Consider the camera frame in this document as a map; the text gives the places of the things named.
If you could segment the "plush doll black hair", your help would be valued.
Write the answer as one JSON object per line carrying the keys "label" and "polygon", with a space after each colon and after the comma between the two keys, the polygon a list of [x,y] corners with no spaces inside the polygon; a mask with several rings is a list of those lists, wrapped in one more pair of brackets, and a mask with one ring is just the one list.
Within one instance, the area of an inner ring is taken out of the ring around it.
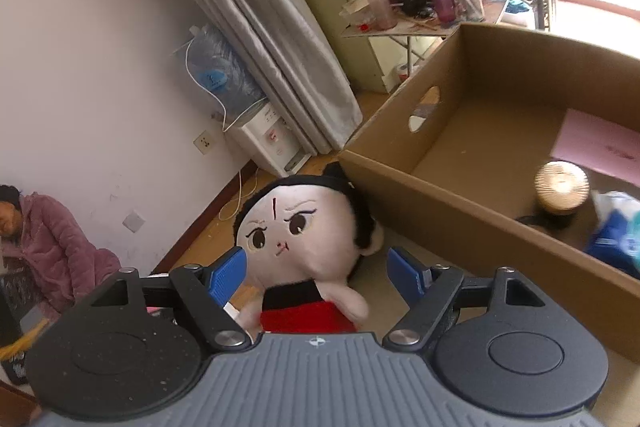
{"label": "plush doll black hair", "polygon": [[367,320],[367,301],[348,280],[382,248],[384,230],[338,162],[267,184],[243,205],[233,234],[247,257],[245,282],[258,291],[238,315],[247,332],[346,334]]}

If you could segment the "black jar copper mesh lid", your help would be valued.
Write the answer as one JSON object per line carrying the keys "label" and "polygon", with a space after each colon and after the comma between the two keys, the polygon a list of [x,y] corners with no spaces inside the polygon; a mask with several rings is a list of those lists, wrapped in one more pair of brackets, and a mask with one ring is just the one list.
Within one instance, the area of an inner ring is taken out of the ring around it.
{"label": "black jar copper mesh lid", "polygon": [[590,183],[585,170],[569,161],[546,162],[534,179],[536,209],[516,219],[522,225],[545,230],[562,230],[587,202]]}

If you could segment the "blue white tissue pack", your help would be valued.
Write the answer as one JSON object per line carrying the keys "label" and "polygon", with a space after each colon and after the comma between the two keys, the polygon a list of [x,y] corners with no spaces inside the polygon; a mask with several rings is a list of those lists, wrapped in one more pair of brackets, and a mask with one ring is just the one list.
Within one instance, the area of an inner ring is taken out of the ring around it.
{"label": "blue white tissue pack", "polygon": [[640,271],[640,202],[627,193],[592,192],[598,219],[586,253],[634,277]]}

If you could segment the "pink paper envelope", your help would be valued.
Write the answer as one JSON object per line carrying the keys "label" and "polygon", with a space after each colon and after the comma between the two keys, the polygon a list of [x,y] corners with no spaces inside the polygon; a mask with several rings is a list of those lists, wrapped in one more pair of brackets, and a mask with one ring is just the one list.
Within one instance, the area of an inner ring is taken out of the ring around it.
{"label": "pink paper envelope", "polygon": [[569,109],[551,150],[553,158],[639,185],[639,133]]}

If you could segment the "person in pink robe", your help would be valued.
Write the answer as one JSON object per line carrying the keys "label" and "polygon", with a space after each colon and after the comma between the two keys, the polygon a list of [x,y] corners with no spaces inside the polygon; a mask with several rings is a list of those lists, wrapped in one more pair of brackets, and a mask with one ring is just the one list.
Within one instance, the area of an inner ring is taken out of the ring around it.
{"label": "person in pink robe", "polygon": [[62,202],[1,187],[1,254],[32,272],[40,309],[55,321],[117,272],[118,257],[93,245]]}

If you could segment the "brown cardboard box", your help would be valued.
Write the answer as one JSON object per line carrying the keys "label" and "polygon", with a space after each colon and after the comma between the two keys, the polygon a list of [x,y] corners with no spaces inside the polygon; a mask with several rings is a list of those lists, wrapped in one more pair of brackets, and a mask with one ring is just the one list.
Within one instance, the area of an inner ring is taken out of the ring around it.
{"label": "brown cardboard box", "polygon": [[[476,275],[521,271],[624,357],[639,356],[639,283],[586,253],[584,204],[547,232],[534,179],[569,109],[639,133],[636,58],[545,32],[464,24],[350,140],[341,165],[383,225]],[[597,191],[639,185],[585,168]]]}

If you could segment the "water dispenser with bottle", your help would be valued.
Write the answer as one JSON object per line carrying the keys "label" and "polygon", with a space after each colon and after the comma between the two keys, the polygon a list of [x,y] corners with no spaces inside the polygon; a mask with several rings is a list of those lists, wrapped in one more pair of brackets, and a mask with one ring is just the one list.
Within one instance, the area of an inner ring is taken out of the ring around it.
{"label": "water dispenser with bottle", "polygon": [[210,25],[190,28],[180,46],[186,75],[213,101],[213,116],[254,163],[285,178],[298,173],[310,154],[258,86],[222,32]]}

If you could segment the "cluttered folding table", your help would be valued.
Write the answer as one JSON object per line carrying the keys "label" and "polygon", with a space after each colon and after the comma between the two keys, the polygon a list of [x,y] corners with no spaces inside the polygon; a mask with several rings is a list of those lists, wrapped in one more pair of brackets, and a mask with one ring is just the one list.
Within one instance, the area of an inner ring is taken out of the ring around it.
{"label": "cluttered folding table", "polygon": [[409,78],[426,60],[416,48],[420,38],[446,39],[459,24],[501,22],[510,0],[352,0],[341,16],[344,38],[386,38],[406,52],[399,78]]}

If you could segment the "grey curtain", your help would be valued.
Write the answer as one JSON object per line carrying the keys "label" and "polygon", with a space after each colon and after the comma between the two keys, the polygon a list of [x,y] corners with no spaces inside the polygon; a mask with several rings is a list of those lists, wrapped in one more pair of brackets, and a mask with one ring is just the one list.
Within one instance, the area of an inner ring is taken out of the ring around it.
{"label": "grey curtain", "polygon": [[362,121],[305,0],[193,0],[224,34],[303,147],[341,150]]}

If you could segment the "white wall socket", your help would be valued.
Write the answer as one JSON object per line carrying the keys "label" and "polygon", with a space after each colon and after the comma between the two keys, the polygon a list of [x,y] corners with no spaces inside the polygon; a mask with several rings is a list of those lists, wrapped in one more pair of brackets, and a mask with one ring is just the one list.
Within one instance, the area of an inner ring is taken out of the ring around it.
{"label": "white wall socket", "polygon": [[203,131],[196,137],[193,144],[202,155],[206,155],[214,146],[215,140],[208,131]]}

